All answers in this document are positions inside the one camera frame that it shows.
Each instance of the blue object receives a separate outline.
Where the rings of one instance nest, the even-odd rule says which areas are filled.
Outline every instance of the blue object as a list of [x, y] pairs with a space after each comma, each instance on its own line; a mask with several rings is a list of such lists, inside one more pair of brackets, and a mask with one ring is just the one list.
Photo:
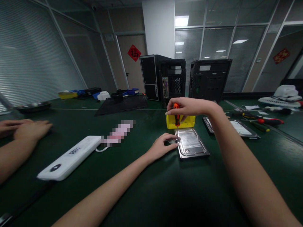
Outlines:
[[127, 93], [128, 93], [128, 95], [137, 95], [137, 94], [139, 94], [139, 89], [133, 88], [132, 90], [127, 90]]
[[85, 91], [84, 90], [71, 90], [71, 92], [76, 92], [78, 96], [85, 95]]
[[92, 96], [94, 97], [94, 99], [98, 99], [99, 94], [100, 94], [100, 92], [97, 92], [96, 94], [93, 94]]

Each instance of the hand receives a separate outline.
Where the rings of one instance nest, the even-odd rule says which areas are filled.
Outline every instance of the hand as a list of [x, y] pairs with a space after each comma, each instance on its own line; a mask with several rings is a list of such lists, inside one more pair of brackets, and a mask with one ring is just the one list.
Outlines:
[[33, 122], [30, 119], [24, 120], [5, 120], [0, 122], [0, 138], [12, 135], [21, 124]]
[[[180, 105], [180, 109], [171, 109], [174, 103]], [[184, 115], [181, 121], [184, 121], [186, 116], [197, 116], [200, 114], [210, 115], [212, 112], [222, 108], [213, 101], [194, 98], [171, 98], [167, 105], [166, 115]]]
[[148, 157], [151, 161], [155, 161], [165, 155], [172, 149], [175, 149], [179, 146], [178, 143], [174, 143], [168, 146], [164, 145], [165, 140], [177, 139], [178, 137], [172, 134], [164, 133], [152, 144], [151, 148], [146, 152], [145, 156]]
[[49, 121], [36, 121], [29, 124], [22, 124], [14, 133], [15, 140], [35, 140], [42, 139], [53, 124]]

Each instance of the black box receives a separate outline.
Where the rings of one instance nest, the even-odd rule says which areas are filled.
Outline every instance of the black box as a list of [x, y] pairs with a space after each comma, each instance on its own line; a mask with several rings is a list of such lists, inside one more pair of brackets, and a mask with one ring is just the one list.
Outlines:
[[219, 103], [224, 92], [232, 59], [193, 61], [190, 69], [190, 98]]
[[171, 98], [185, 96], [186, 68], [185, 59], [164, 60], [160, 67], [160, 94], [162, 107], [167, 107]]
[[93, 87], [84, 90], [87, 95], [93, 95], [98, 92], [102, 92], [101, 88]]
[[146, 55], [140, 56], [140, 64], [145, 88], [146, 98], [149, 100], [160, 101], [159, 92], [160, 77], [159, 77], [159, 61], [171, 59], [161, 55]]

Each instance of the white container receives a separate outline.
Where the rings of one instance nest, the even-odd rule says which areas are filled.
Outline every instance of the white container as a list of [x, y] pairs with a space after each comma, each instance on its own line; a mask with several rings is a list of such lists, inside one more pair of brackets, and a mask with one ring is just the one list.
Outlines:
[[110, 98], [110, 95], [107, 91], [102, 91], [100, 94], [97, 96], [98, 100], [104, 101], [107, 98]]

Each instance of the hard drive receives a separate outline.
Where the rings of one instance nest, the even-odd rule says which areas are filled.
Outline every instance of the hard drive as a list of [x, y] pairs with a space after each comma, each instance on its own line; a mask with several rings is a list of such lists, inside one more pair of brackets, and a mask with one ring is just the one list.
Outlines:
[[178, 146], [180, 159], [210, 156], [195, 129], [176, 129], [175, 135], [181, 138]]
[[[208, 131], [213, 134], [214, 130], [212, 129], [211, 122], [209, 121], [208, 117], [203, 117], [204, 123], [206, 127], [208, 128]], [[245, 124], [243, 124], [239, 120], [233, 120], [229, 119], [235, 130], [239, 133], [239, 135], [243, 138], [248, 139], [260, 139], [261, 137], [255, 133], [252, 129], [247, 127]]]

